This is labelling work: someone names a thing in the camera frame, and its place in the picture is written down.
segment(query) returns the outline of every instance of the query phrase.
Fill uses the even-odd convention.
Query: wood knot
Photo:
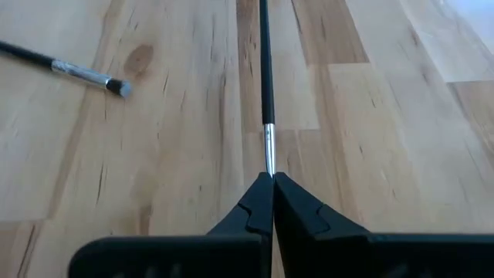
[[[127,57],[123,70],[130,76],[142,76],[151,63],[153,55],[153,46],[141,45],[134,49],[134,51],[132,51],[132,53]]]

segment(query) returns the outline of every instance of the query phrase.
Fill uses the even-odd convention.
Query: wooden floor
[[[0,276],[228,212],[264,170],[256,3],[0,0],[0,39],[135,89],[0,58]],[[372,231],[494,232],[493,1],[269,9],[279,171]]]

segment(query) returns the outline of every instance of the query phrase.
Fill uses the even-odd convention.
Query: black brush handle
[[[52,62],[54,59],[43,54],[34,53],[33,51],[23,49],[19,46],[11,45],[3,41],[0,41],[0,51],[26,62],[42,66],[48,70],[52,69]]]
[[[271,41],[269,39],[268,1],[259,0],[261,27],[262,124],[275,123],[275,99],[272,88]]]

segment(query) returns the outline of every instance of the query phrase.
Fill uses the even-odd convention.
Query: wood grain
[[[0,58],[0,276],[222,219],[265,169],[257,3],[0,0],[0,39],[134,86]],[[493,11],[270,0],[278,170],[373,231],[492,233]]]

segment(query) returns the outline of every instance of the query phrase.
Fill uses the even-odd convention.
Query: silver ferrule
[[[52,62],[52,70],[57,73],[76,77],[103,89],[107,88],[107,83],[111,80],[111,76],[106,74],[97,73],[92,69],[84,69],[56,59]]]
[[[266,171],[272,177],[276,174],[275,124],[264,125],[264,151],[266,153]]]

